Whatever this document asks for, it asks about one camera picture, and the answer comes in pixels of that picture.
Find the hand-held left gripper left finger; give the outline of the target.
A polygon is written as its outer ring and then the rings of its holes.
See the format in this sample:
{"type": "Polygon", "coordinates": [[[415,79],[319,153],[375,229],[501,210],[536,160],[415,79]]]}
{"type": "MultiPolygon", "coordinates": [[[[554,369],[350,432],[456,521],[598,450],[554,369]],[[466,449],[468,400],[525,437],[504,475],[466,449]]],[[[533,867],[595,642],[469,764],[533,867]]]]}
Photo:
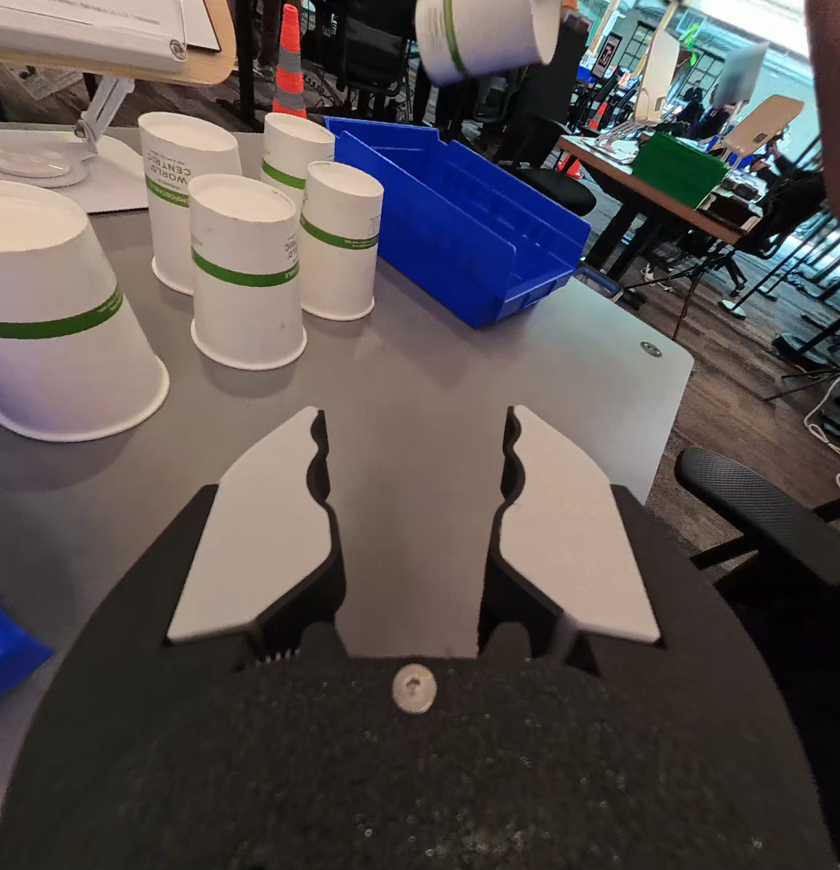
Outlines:
{"type": "Polygon", "coordinates": [[[306,407],[223,474],[167,630],[172,645],[243,637],[263,660],[333,623],[347,590],[328,503],[325,413],[306,407]]]}

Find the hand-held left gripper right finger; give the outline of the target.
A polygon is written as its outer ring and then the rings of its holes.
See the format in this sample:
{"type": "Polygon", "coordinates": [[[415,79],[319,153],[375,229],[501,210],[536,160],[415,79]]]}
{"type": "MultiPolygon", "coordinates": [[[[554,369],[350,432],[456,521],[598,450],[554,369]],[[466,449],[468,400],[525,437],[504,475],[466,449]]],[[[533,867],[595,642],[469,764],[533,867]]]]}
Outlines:
{"type": "Polygon", "coordinates": [[[507,623],[523,626],[531,658],[566,661],[588,636],[657,646],[662,633],[602,468],[527,406],[508,408],[502,455],[478,653],[507,623]]]}

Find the white paper cup green band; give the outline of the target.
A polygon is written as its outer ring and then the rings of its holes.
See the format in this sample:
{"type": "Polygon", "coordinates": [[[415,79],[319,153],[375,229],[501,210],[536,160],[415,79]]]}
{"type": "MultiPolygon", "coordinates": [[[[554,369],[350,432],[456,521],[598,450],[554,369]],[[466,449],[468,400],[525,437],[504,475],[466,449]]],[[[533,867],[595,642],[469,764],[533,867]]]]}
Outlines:
{"type": "Polygon", "coordinates": [[[165,286],[194,292],[190,252],[189,184],[204,175],[241,175],[235,136],[208,121],[148,112],[138,119],[152,231],[152,269],[165,286]]]}
{"type": "Polygon", "coordinates": [[[559,1],[418,1],[415,37],[436,86],[547,65],[562,23],[559,1]]]}
{"type": "Polygon", "coordinates": [[[374,308],[384,189],[366,172],[335,161],[307,169],[298,221],[300,299],[304,312],[355,321],[374,308]]]}
{"type": "Polygon", "coordinates": [[[305,199],[308,166],[333,161],[336,137],[305,117],[271,112],[264,118],[260,180],[284,193],[299,214],[305,199]]]}
{"type": "Polygon", "coordinates": [[[88,214],[0,181],[0,425],[99,440],[156,413],[169,386],[88,214]]]}
{"type": "Polygon", "coordinates": [[[193,179],[188,202],[195,345],[242,371],[292,364],[307,344],[295,203],[227,173],[193,179]]]}

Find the blue plastic bin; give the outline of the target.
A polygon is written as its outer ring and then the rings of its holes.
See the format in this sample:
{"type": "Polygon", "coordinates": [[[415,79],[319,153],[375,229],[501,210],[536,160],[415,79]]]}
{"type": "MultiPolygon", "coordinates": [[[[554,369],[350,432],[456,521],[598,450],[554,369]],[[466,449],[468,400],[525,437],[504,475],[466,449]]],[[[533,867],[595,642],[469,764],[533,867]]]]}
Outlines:
{"type": "Polygon", "coordinates": [[[384,188],[378,255],[470,327],[567,284],[590,224],[432,127],[328,116],[335,157],[384,188]]]}
{"type": "Polygon", "coordinates": [[[0,701],[55,662],[56,650],[17,624],[0,605],[0,701]]]}

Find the person's right forearm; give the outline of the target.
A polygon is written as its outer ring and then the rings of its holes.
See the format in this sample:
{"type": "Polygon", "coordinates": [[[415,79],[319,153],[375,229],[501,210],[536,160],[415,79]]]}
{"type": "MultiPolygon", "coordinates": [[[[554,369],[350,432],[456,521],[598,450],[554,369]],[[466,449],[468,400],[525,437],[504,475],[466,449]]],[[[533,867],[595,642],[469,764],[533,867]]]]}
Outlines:
{"type": "Polygon", "coordinates": [[[806,1],[826,190],[840,221],[840,1],[806,1]]]}

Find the black office chair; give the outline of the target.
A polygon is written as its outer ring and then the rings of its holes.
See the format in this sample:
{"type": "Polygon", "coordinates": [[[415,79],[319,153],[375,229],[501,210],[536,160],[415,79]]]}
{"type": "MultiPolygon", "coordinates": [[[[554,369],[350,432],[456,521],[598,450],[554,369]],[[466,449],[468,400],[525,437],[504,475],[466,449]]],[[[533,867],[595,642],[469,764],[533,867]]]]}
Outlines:
{"type": "Polygon", "coordinates": [[[415,40],[413,1],[309,2],[306,61],[319,72],[324,106],[314,115],[394,123],[404,113],[415,40]]]}
{"type": "Polygon", "coordinates": [[[495,149],[485,150],[491,139],[481,138],[472,146],[491,163],[578,217],[595,208],[596,197],[567,172],[545,168],[544,164],[560,137],[566,134],[565,124],[588,34],[589,20],[578,12],[567,12],[550,63],[527,68],[495,149]]]}

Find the wooden table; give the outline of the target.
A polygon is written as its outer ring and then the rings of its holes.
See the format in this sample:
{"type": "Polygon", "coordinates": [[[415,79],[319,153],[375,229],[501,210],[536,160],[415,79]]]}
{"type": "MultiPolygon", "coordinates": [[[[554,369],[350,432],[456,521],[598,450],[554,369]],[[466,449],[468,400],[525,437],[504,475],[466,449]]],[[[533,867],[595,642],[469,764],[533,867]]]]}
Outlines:
{"type": "Polygon", "coordinates": [[[585,266],[621,282],[635,260],[655,243],[663,231],[683,224],[719,242],[735,245],[746,230],[715,219],[704,211],[680,203],[662,190],[632,176],[630,167],[617,163],[590,140],[579,136],[559,137],[558,148],[567,155],[567,164],[575,161],[596,180],[620,208],[583,257],[585,266]]]}

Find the green plastic bin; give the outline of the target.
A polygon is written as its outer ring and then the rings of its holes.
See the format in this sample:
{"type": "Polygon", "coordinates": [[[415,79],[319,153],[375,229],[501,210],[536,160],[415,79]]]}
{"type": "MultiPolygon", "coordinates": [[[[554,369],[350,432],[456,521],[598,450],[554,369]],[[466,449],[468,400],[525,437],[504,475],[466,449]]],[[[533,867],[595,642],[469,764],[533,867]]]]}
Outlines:
{"type": "Polygon", "coordinates": [[[632,178],[697,210],[730,170],[717,157],[662,132],[655,132],[631,162],[632,178]]]}

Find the white sign stand base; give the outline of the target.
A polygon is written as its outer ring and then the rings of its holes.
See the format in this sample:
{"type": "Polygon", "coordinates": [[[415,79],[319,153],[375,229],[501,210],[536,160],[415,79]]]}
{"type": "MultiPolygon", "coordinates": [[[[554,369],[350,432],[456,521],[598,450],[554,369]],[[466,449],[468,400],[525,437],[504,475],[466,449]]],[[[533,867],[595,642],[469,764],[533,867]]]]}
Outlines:
{"type": "Polygon", "coordinates": [[[101,77],[72,130],[0,123],[0,181],[64,194],[88,214],[146,209],[143,158],[106,134],[134,85],[101,77]]]}

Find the orange traffic cone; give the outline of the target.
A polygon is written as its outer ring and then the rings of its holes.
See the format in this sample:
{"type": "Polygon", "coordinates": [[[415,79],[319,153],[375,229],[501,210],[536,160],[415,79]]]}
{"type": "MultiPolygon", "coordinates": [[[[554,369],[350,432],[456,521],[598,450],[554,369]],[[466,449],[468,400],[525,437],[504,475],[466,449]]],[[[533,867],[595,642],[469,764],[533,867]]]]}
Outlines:
{"type": "Polygon", "coordinates": [[[296,6],[284,4],[272,112],[307,119],[300,31],[296,6]]]}

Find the white instruction sheet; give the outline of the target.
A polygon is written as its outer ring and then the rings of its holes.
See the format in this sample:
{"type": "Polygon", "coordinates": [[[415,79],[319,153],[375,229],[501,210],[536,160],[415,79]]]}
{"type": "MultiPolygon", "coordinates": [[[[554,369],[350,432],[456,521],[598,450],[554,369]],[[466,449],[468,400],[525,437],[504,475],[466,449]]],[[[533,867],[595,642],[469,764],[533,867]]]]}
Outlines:
{"type": "Polygon", "coordinates": [[[180,39],[195,49],[221,49],[204,1],[0,1],[0,24],[44,35],[58,21],[180,39]]]}

